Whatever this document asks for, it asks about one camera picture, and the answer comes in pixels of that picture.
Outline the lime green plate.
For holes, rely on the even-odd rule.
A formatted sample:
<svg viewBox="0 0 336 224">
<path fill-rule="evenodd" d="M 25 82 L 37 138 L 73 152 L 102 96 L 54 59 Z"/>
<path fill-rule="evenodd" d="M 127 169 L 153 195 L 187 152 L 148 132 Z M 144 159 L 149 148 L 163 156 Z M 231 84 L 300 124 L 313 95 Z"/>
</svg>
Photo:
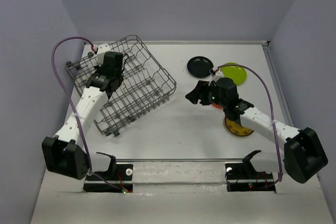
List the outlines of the lime green plate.
<svg viewBox="0 0 336 224">
<path fill-rule="evenodd" d="M 221 67 L 220 71 L 224 77 L 230 78 L 238 86 L 243 84 L 247 79 L 247 72 L 242 67 L 236 67 L 236 63 L 228 62 L 228 67 Z"/>
</svg>

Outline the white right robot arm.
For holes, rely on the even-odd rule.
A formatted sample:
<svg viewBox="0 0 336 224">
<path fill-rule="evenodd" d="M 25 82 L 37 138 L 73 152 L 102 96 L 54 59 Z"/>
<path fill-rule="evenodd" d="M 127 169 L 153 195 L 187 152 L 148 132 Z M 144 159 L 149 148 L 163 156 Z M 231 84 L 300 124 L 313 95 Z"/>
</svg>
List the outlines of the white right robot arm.
<svg viewBox="0 0 336 224">
<path fill-rule="evenodd" d="M 271 154 L 254 151 L 245 158 L 241 171 L 248 178 L 260 172 L 289 175 L 294 181 L 304 184 L 328 164 L 328 158 L 317 133 L 307 127 L 303 130 L 286 125 L 267 116 L 253 104 L 241 99 L 237 86 L 230 78 L 199 81 L 186 96 L 192 104 L 218 105 L 227 119 L 253 130 L 276 147 L 276 161 Z"/>
</svg>

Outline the black plate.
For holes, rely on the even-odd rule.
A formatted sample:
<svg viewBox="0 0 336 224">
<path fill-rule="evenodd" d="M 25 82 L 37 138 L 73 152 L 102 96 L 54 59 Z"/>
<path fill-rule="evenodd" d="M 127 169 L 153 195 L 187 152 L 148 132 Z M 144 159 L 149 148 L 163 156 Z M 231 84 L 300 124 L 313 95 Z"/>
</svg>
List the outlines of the black plate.
<svg viewBox="0 0 336 224">
<path fill-rule="evenodd" d="M 191 58 L 187 63 L 188 72 L 196 78 L 206 78 L 211 75 L 210 70 L 214 67 L 212 61 L 203 56 Z"/>
</svg>

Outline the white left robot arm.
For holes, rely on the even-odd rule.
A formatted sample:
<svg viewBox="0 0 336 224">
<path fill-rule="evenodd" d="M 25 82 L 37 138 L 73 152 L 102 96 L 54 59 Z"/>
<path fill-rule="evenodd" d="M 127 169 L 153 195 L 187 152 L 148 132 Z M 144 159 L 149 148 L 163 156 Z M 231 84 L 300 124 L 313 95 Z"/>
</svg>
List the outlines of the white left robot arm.
<svg viewBox="0 0 336 224">
<path fill-rule="evenodd" d="M 47 170 L 82 180 L 92 169 L 85 136 L 99 111 L 123 82 L 127 54 L 107 51 L 98 56 L 95 71 L 88 78 L 68 120 L 53 137 L 42 142 Z"/>
</svg>

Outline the orange plate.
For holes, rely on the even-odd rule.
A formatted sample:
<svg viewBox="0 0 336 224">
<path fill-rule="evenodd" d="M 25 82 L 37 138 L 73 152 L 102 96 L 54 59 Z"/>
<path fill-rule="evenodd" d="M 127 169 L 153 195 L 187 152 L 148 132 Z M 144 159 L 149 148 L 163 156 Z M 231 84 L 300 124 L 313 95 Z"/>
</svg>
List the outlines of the orange plate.
<svg viewBox="0 0 336 224">
<path fill-rule="evenodd" d="M 223 109 L 223 107 L 221 105 L 218 105 L 218 104 L 215 104 L 215 103 L 212 103 L 212 106 L 215 107 L 215 108 L 218 108 L 218 109 Z"/>
</svg>

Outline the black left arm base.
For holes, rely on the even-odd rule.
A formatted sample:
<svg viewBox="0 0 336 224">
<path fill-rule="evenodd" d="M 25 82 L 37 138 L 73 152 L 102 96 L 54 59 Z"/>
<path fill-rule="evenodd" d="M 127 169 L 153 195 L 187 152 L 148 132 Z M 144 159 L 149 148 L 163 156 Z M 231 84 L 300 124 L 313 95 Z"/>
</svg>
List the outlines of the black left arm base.
<svg viewBox="0 0 336 224">
<path fill-rule="evenodd" d="M 133 164 L 116 163 L 116 170 L 96 172 L 97 176 L 87 176 L 83 184 L 83 190 L 87 193 L 132 193 L 133 192 Z"/>
</svg>

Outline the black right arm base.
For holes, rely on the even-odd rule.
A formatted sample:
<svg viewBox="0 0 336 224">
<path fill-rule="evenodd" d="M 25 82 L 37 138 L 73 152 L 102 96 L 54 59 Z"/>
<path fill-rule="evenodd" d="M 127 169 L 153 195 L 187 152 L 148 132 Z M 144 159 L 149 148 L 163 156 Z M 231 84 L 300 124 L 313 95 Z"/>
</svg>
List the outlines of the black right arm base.
<svg viewBox="0 0 336 224">
<path fill-rule="evenodd" d="M 272 174 L 252 172 L 243 163 L 226 163 L 225 180 L 228 192 L 276 191 Z"/>
</svg>

